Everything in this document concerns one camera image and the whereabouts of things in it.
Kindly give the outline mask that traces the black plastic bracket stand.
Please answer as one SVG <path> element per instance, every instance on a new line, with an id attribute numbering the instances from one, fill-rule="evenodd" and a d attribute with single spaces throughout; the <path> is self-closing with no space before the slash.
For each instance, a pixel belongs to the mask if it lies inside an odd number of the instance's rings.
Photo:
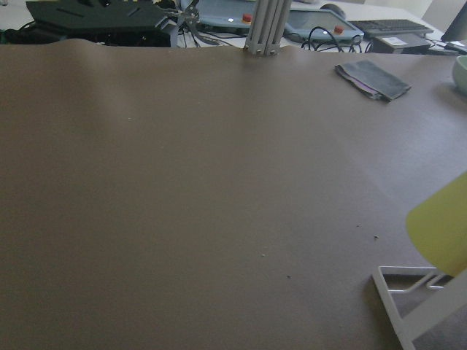
<path id="1" fill-rule="evenodd" d="M 115 46 L 175 47 L 178 27 L 169 9 L 151 1 L 27 1 L 34 28 L 54 39 Z"/>

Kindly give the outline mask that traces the purple cloth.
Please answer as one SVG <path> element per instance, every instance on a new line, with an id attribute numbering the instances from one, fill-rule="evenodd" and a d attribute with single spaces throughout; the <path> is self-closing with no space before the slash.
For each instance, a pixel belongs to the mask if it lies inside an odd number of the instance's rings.
<path id="1" fill-rule="evenodd" d="M 377 100 L 380 98 L 380 94 L 377 90 L 373 89 L 372 87 L 369 87 L 368 85 L 362 83 L 361 81 L 355 79 L 354 77 L 351 76 L 344 76 L 344 78 L 355 88 L 357 88 L 361 93 L 366 95 L 370 99 Z"/>

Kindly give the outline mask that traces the yellow plastic cup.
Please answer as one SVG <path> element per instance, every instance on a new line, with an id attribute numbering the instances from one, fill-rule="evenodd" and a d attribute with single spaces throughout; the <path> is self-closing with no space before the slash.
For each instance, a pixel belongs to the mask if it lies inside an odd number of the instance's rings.
<path id="1" fill-rule="evenodd" d="M 466 269 L 466 174 L 414 207 L 406 231 L 434 267 L 456 277 Z"/>

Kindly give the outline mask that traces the aluminium frame post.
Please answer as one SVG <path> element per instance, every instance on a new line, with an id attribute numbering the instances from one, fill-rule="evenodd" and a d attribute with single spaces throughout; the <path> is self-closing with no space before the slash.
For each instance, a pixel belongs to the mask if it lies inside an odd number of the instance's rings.
<path id="1" fill-rule="evenodd" d="M 291 0 L 256 1 L 244 51 L 252 55 L 277 55 L 291 4 Z"/>

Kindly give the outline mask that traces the grey folded cloth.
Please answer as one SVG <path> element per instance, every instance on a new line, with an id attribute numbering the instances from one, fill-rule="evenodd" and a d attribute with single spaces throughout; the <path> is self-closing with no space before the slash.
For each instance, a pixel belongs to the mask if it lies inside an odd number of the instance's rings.
<path id="1" fill-rule="evenodd" d="M 380 98 L 377 100 L 391 102 L 406 94 L 412 88 L 397 76 L 385 71 L 375 63 L 361 60 L 353 63 L 343 63 L 334 66 L 335 72 L 342 78 L 348 75 L 377 90 Z"/>

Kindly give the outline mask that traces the blue teach pendant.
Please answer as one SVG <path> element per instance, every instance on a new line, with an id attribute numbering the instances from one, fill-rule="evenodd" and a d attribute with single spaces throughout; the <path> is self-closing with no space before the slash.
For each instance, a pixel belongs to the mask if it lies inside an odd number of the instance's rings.
<path id="1" fill-rule="evenodd" d="M 253 15 L 251 3 L 233 7 L 203 7 L 199 9 L 200 24 L 217 32 L 248 34 L 250 24 L 243 22 L 243 15 Z"/>
<path id="2" fill-rule="evenodd" d="M 349 42 L 362 39 L 364 33 L 335 12 L 326 9 L 293 9 L 285 24 L 284 36 L 301 42 L 309 38 L 316 41 L 331 40 L 333 36 L 338 42 Z"/>

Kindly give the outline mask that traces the green ceramic bowl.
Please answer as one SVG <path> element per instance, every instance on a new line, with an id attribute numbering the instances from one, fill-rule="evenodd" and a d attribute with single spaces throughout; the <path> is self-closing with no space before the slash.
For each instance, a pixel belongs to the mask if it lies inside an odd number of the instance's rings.
<path id="1" fill-rule="evenodd" d="M 467 56 L 456 57 L 452 67 L 452 78 L 457 89 L 464 95 L 467 94 Z"/>

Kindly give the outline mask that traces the black keyboard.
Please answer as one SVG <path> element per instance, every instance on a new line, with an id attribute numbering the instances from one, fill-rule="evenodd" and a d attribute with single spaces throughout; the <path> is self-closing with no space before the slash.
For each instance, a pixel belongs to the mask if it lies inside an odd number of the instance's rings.
<path id="1" fill-rule="evenodd" d="M 407 19 L 353 20 L 350 23 L 360 29 L 367 37 L 433 33 L 433 29 Z"/>

